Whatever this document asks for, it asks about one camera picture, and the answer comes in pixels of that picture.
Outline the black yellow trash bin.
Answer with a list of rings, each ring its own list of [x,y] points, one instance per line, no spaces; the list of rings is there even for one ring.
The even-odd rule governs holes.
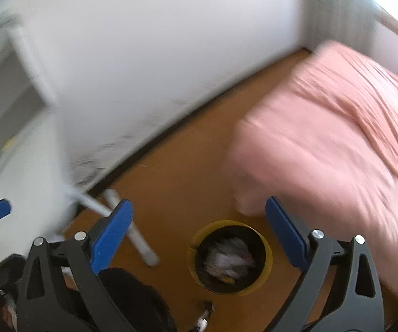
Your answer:
[[[219,220],[192,238],[187,252],[193,279],[218,295],[247,295],[259,289],[273,267],[266,239],[249,225]]]

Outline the white desk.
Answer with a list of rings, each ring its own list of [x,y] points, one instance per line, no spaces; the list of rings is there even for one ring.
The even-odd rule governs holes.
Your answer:
[[[37,237],[58,239],[75,215],[70,185],[59,122],[44,114],[0,173],[0,199],[11,205],[0,220],[0,262],[12,254],[26,256]]]

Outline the pink bed blanket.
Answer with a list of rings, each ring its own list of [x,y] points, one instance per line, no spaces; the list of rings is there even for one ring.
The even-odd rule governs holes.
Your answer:
[[[398,296],[396,74],[320,44],[238,122],[226,169],[241,214],[263,214],[276,196],[331,238],[362,235]]]

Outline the chrome chair base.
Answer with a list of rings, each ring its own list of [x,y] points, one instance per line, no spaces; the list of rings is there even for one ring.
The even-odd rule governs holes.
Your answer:
[[[204,311],[197,318],[193,326],[189,329],[188,332],[204,332],[206,328],[208,328],[209,320],[212,315],[215,313],[215,305],[210,300],[205,300],[203,302]]]

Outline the grey desk hutch shelf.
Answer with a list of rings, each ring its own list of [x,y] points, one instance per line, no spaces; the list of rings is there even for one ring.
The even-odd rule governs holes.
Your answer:
[[[23,130],[43,110],[56,105],[31,38],[20,19],[0,15],[0,170],[9,152],[4,143]]]

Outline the grey curtain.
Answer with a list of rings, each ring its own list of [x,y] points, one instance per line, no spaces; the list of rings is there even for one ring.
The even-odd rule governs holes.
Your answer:
[[[376,11],[374,0],[303,0],[303,45],[314,50],[325,40],[336,40],[368,55]]]

